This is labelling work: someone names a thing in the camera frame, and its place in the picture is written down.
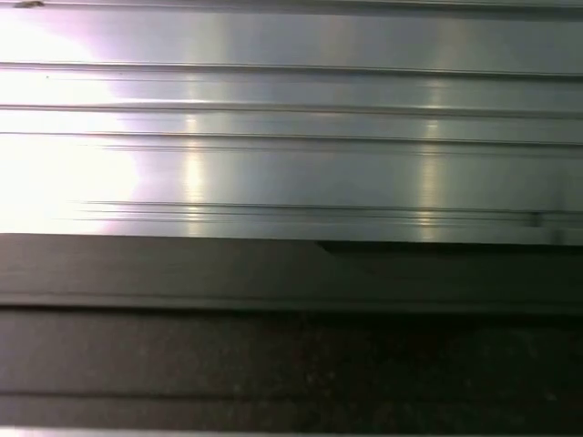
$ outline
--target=black panel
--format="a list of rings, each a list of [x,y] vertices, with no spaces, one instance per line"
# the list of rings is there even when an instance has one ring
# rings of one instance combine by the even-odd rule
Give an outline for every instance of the black panel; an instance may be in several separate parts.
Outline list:
[[[0,313],[0,425],[583,432],[576,320]]]

